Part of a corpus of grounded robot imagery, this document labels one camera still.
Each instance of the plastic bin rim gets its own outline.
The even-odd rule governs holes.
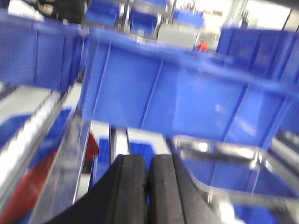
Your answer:
[[[59,34],[65,35],[73,35],[77,33],[78,35],[85,36],[89,33],[89,28],[82,25],[73,23],[64,24],[61,21],[49,18],[44,18],[44,21],[37,21],[31,18],[7,14],[7,12],[2,9],[0,9],[0,22],[5,22],[12,25],[22,25],[23,27],[36,28],[38,31],[43,32],[58,32]]]
[[[233,82],[241,82],[246,85],[254,85],[262,90],[267,90],[270,92],[274,92],[275,94],[280,94],[299,100],[299,90],[294,85],[286,85],[273,80],[254,77],[249,72],[235,68],[232,69],[227,66],[220,67],[211,62],[208,62],[208,57],[204,55],[194,56],[192,54],[186,54],[184,51],[172,52],[172,49],[154,46],[153,44],[147,45],[144,43],[139,43],[136,40],[133,40],[132,38],[123,34],[98,28],[91,29],[90,38],[91,41],[104,42],[109,45],[112,44],[127,51],[138,52],[139,54],[143,54],[149,57],[160,58],[169,63],[174,63],[186,69],[202,71],[208,75],[231,80]]]

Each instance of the blue storage crate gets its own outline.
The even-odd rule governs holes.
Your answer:
[[[157,15],[130,10],[129,22],[131,30],[143,30],[146,35],[152,35],[157,25]]]
[[[0,81],[67,91],[78,76],[86,32],[0,11]]]
[[[88,21],[98,22],[103,25],[114,26],[120,17],[120,6],[118,3],[95,0],[87,9],[85,18]]]
[[[80,107],[115,126],[267,148],[297,97],[297,88],[93,29]]]
[[[34,167],[59,147],[66,124],[70,119],[70,114],[71,109],[64,109],[60,112],[39,150],[33,157],[29,169]],[[24,125],[25,121],[30,116],[31,114],[15,115],[2,122],[0,125],[0,149],[19,130],[19,128]]]
[[[239,68],[283,83],[299,79],[299,34],[289,31],[223,29],[217,52],[235,59]]]
[[[173,19],[176,22],[192,25],[196,28],[201,28],[204,25],[204,17],[202,14],[190,12],[187,10],[176,10],[173,14]]]
[[[98,142],[100,153],[98,156],[94,157],[90,176],[90,187],[94,186],[109,169],[109,140],[99,139]],[[139,142],[130,142],[130,149],[132,154],[141,154],[144,156],[146,168],[147,171],[149,171],[150,162],[154,156],[151,145]]]

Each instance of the metal shelf rail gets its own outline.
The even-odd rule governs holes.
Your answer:
[[[0,214],[59,114],[66,95],[53,91],[0,150]]]

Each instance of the person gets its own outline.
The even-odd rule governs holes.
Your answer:
[[[34,7],[45,17],[80,24],[87,3],[86,0],[37,0]]]

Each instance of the white wall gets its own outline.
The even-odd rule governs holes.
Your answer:
[[[249,27],[260,29],[281,30],[290,13],[290,8],[264,0],[250,0],[246,9],[250,11]]]

